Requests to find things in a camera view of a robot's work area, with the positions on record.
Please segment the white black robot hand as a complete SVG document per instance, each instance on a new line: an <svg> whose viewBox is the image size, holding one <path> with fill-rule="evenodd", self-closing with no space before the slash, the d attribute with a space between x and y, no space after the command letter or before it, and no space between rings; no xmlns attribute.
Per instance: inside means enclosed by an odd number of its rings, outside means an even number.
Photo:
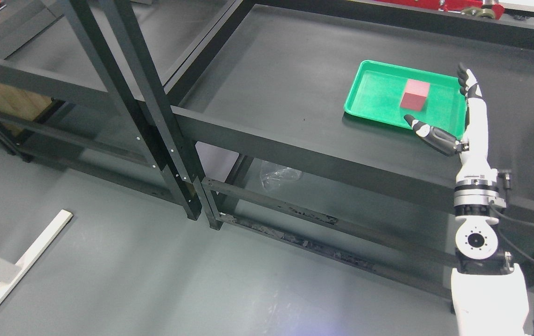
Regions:
<svg viewBox="0 0 534 336"><path fill-rule="evenodd" d="M489 126L488 107L480 84L473 71L463 63L458 65L459 93L466 102L466 128L459 140L447 131L431 126L410 114L404 115L410 128L429 147L445 156L459 155L461 168L455 183L465 185L467 180L485 180L495 183L498 171L488 162Z"/></svg>

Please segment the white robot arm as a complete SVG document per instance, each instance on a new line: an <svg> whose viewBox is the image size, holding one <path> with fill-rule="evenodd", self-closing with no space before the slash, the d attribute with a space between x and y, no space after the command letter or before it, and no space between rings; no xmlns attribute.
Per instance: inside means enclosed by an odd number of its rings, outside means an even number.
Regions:
<svg viewBox="0 0 534 336"><path fill-rule="evenodd" d="M526 283L499 238L507 203L491 174L456 178L455 255L451 297L461 336L524 336L529 312Z"/></svg>

